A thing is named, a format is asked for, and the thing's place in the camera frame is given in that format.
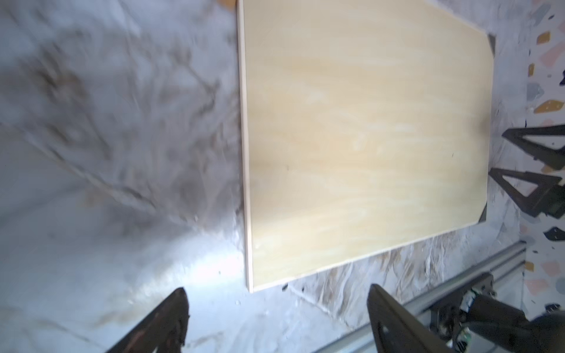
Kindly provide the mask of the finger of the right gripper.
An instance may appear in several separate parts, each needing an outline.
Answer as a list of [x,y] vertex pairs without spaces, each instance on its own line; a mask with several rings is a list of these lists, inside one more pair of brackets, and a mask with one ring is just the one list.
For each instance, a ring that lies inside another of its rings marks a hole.
[[526,215],[563,216],[563,182],[559,176],[493,168],[488,175]]
[[564,147],[560,149],[548,147],[531,141],[528,139],[528,136],[564,137],[563,124],[530,128],[511,128],[507,129],[502,134],[502,137],[524,151],[524,153],[543,162],[546,166],[554,170],[562,170],[564,168]]

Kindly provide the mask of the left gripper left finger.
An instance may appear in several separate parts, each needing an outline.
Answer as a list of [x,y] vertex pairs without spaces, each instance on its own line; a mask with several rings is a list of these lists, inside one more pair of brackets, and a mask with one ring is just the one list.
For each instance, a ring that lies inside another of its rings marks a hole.
[[107,352],[181,353],[189,319],[187,293],[177,288]]

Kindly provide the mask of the light wooden board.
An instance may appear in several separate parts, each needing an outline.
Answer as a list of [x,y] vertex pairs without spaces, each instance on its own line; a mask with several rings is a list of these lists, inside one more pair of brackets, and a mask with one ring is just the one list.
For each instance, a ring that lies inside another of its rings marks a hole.
[[476,225],[494,55],[428,1],[240,1],[247,288]]

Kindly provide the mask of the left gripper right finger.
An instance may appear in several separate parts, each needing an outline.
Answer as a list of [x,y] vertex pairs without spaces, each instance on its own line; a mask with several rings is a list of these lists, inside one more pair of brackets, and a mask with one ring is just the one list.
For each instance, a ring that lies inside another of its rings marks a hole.
[[379,352],[453,351],[379,285],[371,285],[367,309]]

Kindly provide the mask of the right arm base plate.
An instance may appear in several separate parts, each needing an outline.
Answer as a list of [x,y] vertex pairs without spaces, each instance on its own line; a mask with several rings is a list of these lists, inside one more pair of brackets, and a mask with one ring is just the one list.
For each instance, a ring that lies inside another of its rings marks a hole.
[[457,284],[454,288],[442,294],[430,307],[431,320],[429,328],[444,341],[452,338],[456,328],[464,320],[463,298],[471,291],[479,294],[489,294],[493,289],[493,276],[484,272],[472,279]]

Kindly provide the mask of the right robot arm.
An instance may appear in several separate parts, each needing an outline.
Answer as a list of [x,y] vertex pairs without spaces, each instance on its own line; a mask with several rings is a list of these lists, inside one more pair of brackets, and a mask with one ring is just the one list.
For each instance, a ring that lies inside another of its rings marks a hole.
[[[532,137],[563,138],[564,125],[508,129],[503,138],[535,161],[555,171],[564,170],[564,147],[546,146]],[[564,217],[564,178],[529,171],[493,168],[489,176],[527,216],[555,220]],[[486,295],[478,295],[462,326],[510,352],[563,352],[564,308],[558,307],[535,319]]]

